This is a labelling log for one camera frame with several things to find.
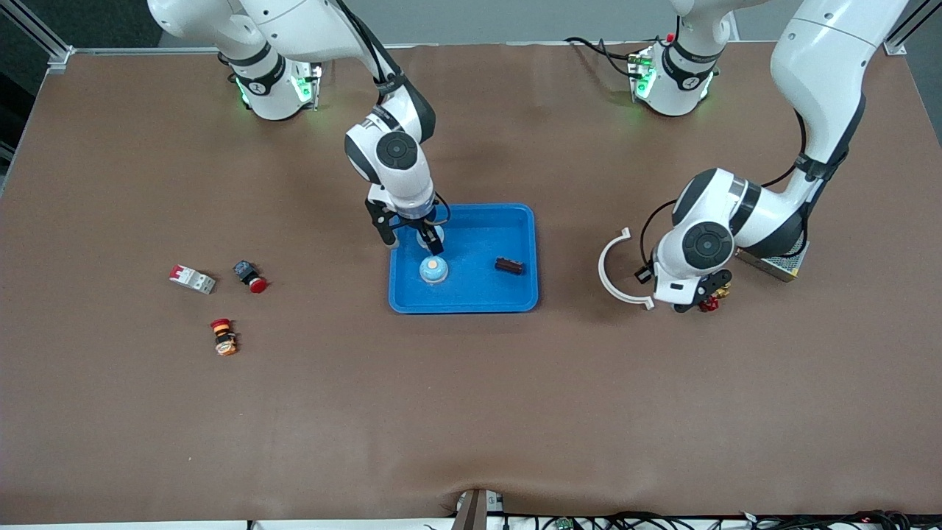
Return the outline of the blue plastic tray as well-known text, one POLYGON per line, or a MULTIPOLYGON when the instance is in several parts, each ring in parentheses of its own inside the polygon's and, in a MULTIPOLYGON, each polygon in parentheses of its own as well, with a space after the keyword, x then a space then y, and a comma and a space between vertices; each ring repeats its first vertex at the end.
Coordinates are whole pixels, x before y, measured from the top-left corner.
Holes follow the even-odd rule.
POLYGON ((428 251, 415 241, 413 230, 400 231, 400 245, 391 251, 388 302, 400 314, 520 313, 539 299, 536 224, 533 211, 521 202, 452 205, 444 225, 442 258, 450 274, 440 284, 419 278, 428 251), (504 256, 525 264, 524 275, 498 271, 504 256))

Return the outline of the metal mesh power supply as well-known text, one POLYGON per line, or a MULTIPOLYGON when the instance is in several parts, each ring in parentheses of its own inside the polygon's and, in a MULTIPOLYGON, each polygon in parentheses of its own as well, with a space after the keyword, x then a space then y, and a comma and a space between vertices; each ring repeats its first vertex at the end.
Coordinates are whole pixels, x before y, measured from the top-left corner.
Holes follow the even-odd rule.
POLYGON ((789 283, 798 277, 798 272, 800 272, 806 254, 807 245, 804 244, 803 239, 800 239, 790 251, 786 252, 786 255, 758 258, 743 249, 737 249, 734 256, 751 267, 759 269, 764 274, 773 276, 781 282, 789 283))

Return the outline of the red black emergency button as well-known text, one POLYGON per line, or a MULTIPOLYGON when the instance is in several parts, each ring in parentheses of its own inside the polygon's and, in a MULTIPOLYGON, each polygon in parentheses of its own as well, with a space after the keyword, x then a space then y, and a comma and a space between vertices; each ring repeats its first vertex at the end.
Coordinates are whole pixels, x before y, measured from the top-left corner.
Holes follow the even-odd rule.
POLYGON ((269 282, 259 274, 255 265, 249 261, 239 261, 233 266, 233 272, 240 282, 248 286, 252 293, 262 293, 268 288, 269 282))

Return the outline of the brown table mat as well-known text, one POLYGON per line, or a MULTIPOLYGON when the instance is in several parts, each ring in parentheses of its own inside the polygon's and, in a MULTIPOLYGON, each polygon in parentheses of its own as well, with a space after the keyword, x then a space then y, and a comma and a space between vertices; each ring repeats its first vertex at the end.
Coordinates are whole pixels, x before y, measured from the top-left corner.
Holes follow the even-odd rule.
POLYGON ((573 47, 397 50, 445 198, 537 222, 535 309, 437 317, 387 302, 342 147, 375 99, 359 63, 266 123, 209 54, 71 58, 0 200, 0 523, 438 517, 468 489, 545 515, 942 513, 942 148, 904 58, 869 65, 797 280, 737 262, 709 314, 598 281, 696 172, 794 160, 771 48, 734 44, 679 120, 573 47))

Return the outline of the white red circuit breaker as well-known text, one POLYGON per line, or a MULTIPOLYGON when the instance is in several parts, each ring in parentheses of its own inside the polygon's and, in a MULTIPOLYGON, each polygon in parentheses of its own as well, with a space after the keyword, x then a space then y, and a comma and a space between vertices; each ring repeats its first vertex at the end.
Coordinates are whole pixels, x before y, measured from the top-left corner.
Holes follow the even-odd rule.
POLYGON ((177 285, 185 286, 192 291, 205 294, 212 293, 216 281, 211 276, 202 274, 198 269, 192 269, 183 265, 175 265, 169 273, 169 280, 177 285))

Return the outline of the red handled brass valve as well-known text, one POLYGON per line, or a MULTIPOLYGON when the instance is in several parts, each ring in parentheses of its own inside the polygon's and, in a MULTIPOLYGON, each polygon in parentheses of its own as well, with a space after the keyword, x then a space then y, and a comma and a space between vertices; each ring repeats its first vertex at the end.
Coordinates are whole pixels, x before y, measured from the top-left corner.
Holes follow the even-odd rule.
POLYGON ((731 283, 727 282, 721 285, 720 288, 717 288, 708 298, 703 299, 703 301, 698 304, 700 312, 713 312, 720 308, 721 300, 727 298, 730 293, 730 286, 731 283))

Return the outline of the white curved plastic bracket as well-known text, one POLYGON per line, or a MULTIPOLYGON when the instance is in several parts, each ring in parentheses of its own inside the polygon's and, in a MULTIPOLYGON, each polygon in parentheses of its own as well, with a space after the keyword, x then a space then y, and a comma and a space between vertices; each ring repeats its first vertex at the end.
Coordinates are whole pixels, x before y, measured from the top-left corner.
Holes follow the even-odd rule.
POLYGON ((610 280, 608 269, 606 269, 606 259, 608 259, 609 252, 612 251, 616 245, 629 241, 631 238, 631 230, 628 226, 625 226, 621 229, 617 237, 608 241, 608 244, 605 245, 598 256, 598 278, 602 287, 616 300, 625 304, 642 306, 645 310, 653 310, 655 308, 655 301, 651 296, 637 297, 621 291, 621 289, 617 288, 610 280))

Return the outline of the red yellow push button switch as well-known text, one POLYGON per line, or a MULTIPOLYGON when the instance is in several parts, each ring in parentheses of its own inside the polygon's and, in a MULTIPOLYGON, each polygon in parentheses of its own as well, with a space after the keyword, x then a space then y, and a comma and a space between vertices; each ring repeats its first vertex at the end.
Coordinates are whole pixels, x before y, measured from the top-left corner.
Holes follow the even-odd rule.
POLYGON ((210 322, 215 336, 215 351, 219 356, 231 356, 238 352, 238 335, 233 332, 232 322, 221 318, 210 322))

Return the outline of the aluminium frame post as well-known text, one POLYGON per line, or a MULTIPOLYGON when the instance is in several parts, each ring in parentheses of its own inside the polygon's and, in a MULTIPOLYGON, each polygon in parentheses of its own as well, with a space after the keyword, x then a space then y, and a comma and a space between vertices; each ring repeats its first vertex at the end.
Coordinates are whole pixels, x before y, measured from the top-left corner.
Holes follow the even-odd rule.
POLYGON ((942 0, 908 0, 898 21, 882 43, 885 53, 888 56, 904 56, 907 53, 906 40, 914 36, 939 9, 942 9, 942 0))
POLYGON ((75 48, 45 24, 24 0, 0 0, 0 13, 47 54, 47 70, 62 73, 75 48))

